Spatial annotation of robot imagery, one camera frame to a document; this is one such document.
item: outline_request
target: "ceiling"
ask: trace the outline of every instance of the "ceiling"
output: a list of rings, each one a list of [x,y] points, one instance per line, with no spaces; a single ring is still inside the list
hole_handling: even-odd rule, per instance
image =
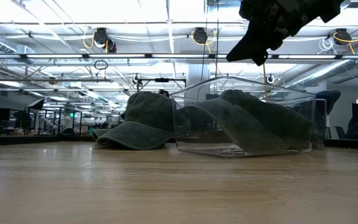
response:
[[[22,1],[25,9],[11,0],[0,0],[0,38],[9,44],[25,45],[37,54],[85,54],[87,52],[99,54],[104,53],[103,50],[95,45],[90,49],[86,48],[83,39],[85,37],[86,43],[91,45],[92,33],[98,27],[105,27],[110,38],[115,42],[119,54],[208,54],[208,48],[196,44],[191,38],[195,27],[206,27],[208,42],[211,42],[209,45],[211,53],[226,54],[245,34],[248,21],[238,15],[238,0],[222,0],[222,2],[224,4],[222,3],[218,12],[215,4],[209,4],[207,7],[204,0],[25,0]],[[336,28],[346,28],[353,39],[358,39],[358,8],[345,8],[339,16],[327,24],[317,18],[302,28],[295,37],[285,40],[278,50],[270,52],[275,54],[335,54],[332,48],[323,50],[322,41],[328,34],[332,35]],[[358,48],[358,42],[354,43],[354,47]],[[351,54],[348,45],[334,45],[333,48],[338,54]],[[99,72],[92,66],[88,69],[79,66],[78,62],[78,60],[63,60],[42,68],[29,65],[27,73],[25,66],[16,66],[14,62],[9,64],[5,60],[0,60],[0,66],[14,74],[34,73],[32,78],[84,79],[94,78],[94,75]],[[64,63],[71,63],[72,66],[63,66]],[[135,74],[141,78],[188,78],[189,75],[196,75],[189,72],[189,64],[202,62],[169,60],[168,58],[166,60],[131,59],[130,62],[115,59],[108,60],[108,63],[106,74],[102,71],[99,78],[103,79],[106,76],[113,80],[113,83],[81,83],[81,87],[133,89],[132,77]],[[318,65],[318,63],[301,63],[295,60],[269,62],[266,64],[266,72],[280,79],[286,79],[290,71],[299,64],[304,70]],[[230,75],[258,82],[263,81],[263,68],[249,62],[224,63],[220,60],[217,70],[212,61],[205,63],[205,66],[209,68],[212,77]],[[351,69],[351,72],[357,73],[358,71]],[[330,78],[329,82],[335,82],[346,76],[348,73],[340,74]],[[36,84],[47,87],[44,83]],[[342,85],[358,84],[357,81],[353,81]],[[64,88],[64,86],[58,83],[53,88]],[[181,87],[174,82],[150,82],[145,90],[148,88],[175,91]],[[98,94],[108,100],[114,101],[121,97],[125,101],[128,93],[100,92]]]

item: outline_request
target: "clear plastic box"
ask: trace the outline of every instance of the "clear plastic box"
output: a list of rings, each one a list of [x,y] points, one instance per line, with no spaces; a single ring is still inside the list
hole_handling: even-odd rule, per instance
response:
[[[312,148],[314,94],[219,77],[171,97],[179,151],[243,157]]]

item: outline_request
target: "wooden table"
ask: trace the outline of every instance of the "wooden table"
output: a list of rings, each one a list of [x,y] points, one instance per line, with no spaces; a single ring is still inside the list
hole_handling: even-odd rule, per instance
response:
[[[358,150],[227,159],[0,146],[0,223],[358,224]]]

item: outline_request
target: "white wall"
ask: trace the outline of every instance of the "white wall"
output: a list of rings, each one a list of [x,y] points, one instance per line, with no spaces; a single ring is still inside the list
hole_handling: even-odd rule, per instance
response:
[[[341,92],[341,97],[329,115],[329,126],[332,137],[333,139],[339,139],[335,126],[340,126],[345,132],[347,131],[347,125],[352,118],[352,102],[355,103],[356,99],[358,99],[358,85],[328,85],[327,88],[328,90],[338,90]]]

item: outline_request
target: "ceiling pipe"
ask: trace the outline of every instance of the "ceiling pipe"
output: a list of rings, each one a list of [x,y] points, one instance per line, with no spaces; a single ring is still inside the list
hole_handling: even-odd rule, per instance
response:
[[[129,87],[134,87],[134,86],[131,85],[131,83],[126,79],[126,77],[124,76],[124,74],[122,74],[122,72],[121,72],[120,70],[118,70],[117,67],[111,66],[111,68],[112,68],[112,70],[113,70],[116,74],[118,74],[118,75],[121,77],[121,79],[124,81],[124,83],[125,83],[126,85],[128,85]]]
[[[42,22],[36,15],[31,13],[22,2],[17,2],[16,0],[11,0],[16,6],[19,6],[21,9],[25,10],[27,13],[29,13],[34,19],[36,19],[39,23],[39,25],[45,27],[54,37],[56,37],[58,40],[60,40],[61,43],[63,43],[65,46],[67,46],[70,50],[77,53],[77,50],[75,50],[72,46],[70,46],[69,43],[64,41],[59,35],[57,35],[51,28],[49,28],[44,22]]]
[[[0,82],[114,82],[109,79],[90,80],[90,79],[0,79]]]
[[[66,26],[74,26],[74,27],[104,27],[104,26],[116,26],[116,25],[123,25],[123,26],[138,26],[138,25],[167,25],[167,22],[161,22],[161,21],[156,21],[156,22],[77,22],[76,24],[71,24],[71,23],[64,23]],[[205,21],[197,21],[197,22],[172,22],[172,25],[177,25],[177,24],[189,24],[189,25],[194,25],[194,26],[205,26]],[[213,22],[213,21],[208,21],[207,22],[208,27],[213,26],[213,25],[217,25],[217,22]],[[39,26],[40,24],[36,23],[36,22],[0,22],[0,26]],[[45,23],[46,26],[62,26],[62,23],[60,22],[47,22]],[[220,22],[219,26],[238,26],[238,25],[243,25],[245,26],[246,24],[243,22]]]
[[[358,47],[355,49],[356,54],[358,55]],[[295,77],[290,82],[286,83],[284,86],[286,88],[294,88],[297,86],[307,86],[310,84],[315,84],[320,81],[331,78],[337,74],[346,72],[347,70],[353,69],[356,66],[355,60],[338,60],[337,62],[330,63],[327,65],[320,65],[302,75]]]
[[[158,60],[150,60],[147,63],[131,63],[131,62],[122,62],[122,63],[111,63],[109,62],[109,66],[153,66],[155,64],[158,64],[160,61]],[[83,62],[75,62],[75,61],[69,61],[69,62],[59,62],[59,61],[49,61],[49,62],[34,62],[31,64],[32,67],[72,67],[72,66],[87,66],[90,62],[83,61]],[[29,66],[25,63],[20,62],[1,62],[0,65],[3,65],[5,67],[20,67],[20,66]]]

